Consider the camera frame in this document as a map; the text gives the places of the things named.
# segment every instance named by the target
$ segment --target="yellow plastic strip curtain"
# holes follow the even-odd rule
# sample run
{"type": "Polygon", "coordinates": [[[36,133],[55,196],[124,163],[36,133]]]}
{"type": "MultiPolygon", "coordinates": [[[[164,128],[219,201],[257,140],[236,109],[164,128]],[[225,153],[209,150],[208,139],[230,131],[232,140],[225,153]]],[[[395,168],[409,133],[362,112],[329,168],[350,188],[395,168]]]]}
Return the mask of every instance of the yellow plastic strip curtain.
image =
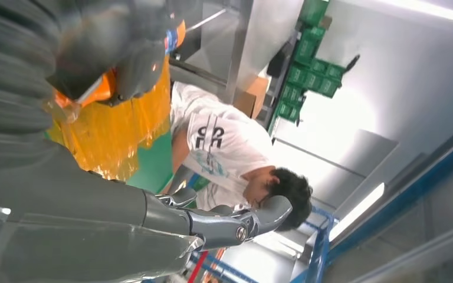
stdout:
{"type": "Polygon", "coordinates": [[[153,90],[115,107],[91,103],[76,121],[54,121],[50,138],[63,144],[80,167],[106,179],[127,180],[138,169],[137,148],[150,148],[170,129],[169,59],[153,90]]]}

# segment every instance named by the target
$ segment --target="stack of green boxes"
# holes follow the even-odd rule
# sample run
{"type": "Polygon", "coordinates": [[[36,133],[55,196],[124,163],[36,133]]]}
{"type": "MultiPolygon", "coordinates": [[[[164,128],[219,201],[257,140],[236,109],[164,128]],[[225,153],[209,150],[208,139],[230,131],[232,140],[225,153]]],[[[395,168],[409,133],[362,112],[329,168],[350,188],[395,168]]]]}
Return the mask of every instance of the stack of green boxes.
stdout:
{"type": "Polygon", "coordinates": [[[326,14],[329,0],[305,0],[300,21],[306,27],[299,40],[275,115],[295,122],[300,116],[304,92],[311,90],[328,97],[341,86],[344,68],[316,60],[326,29],[319,27],[326,14]]]}
{"type": "Polygon", "coordinates": [[[316,58],[309,62],[295,62],[289,69],[284,88],[297,86],[303,91],[311,90],[333,98],[336,90],[341,87],[343,73],[343,67],[316,58]]]}

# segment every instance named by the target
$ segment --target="white t-shirt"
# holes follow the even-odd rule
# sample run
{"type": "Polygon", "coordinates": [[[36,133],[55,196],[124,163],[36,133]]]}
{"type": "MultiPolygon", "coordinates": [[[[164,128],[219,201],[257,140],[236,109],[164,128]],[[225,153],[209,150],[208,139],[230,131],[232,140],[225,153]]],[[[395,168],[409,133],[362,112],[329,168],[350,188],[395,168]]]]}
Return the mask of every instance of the white t-shirt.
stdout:
{"type": "Polygon", "coordinates": [[[247,181],[241,176],[272,166],[272,143],[266,130],[237,108],[194,85],[175,82],[171,131],[188,125],[190,154],[183,165],[210,183],[198,192],[197,207],[246,205],[247,181]]]}

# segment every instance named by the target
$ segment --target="metal machine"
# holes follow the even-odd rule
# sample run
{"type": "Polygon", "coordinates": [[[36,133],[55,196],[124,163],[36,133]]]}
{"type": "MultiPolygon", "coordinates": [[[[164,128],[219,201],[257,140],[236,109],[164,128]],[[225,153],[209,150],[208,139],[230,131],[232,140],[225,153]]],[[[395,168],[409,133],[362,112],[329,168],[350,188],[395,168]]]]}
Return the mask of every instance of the metal machine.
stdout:
{"type": "MultiPolygon", "coordinates": [[[[70,86],[68,94],[77,75],[94,82],[133,55],[150,60],[142,47],[158,44],[194,2],[0,0],[0,283],[158,277],[179,271],[194,250],[239,245],[290,213],[280,196],[259,210],[176,207],[194,194],[157,198],[104,180],[44,138],[51,84],[70,86]]],[[[143,80],[124,84],[129,96],[154,80],[139,67],[128,67],[143,80]]],[[[77,95],[90,85],[78,86],[77,95]]]]}

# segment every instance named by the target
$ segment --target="man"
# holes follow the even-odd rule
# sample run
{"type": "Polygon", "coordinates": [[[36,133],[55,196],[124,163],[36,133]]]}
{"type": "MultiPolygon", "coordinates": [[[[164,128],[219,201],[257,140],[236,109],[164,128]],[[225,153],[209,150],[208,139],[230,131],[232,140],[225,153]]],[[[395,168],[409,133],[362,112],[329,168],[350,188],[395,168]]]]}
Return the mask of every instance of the man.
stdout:
{"type": "Polygon", "coordinates": [[[265,129],[193,85],[175,82],[171,92],[173,171],[183,164],[214,183],[198,192],[197,207],[260,207],[282,195],[293,211],[279,230],[300,226],[311,211],[312,189],[306,178],[275,167],[265,129]]]}

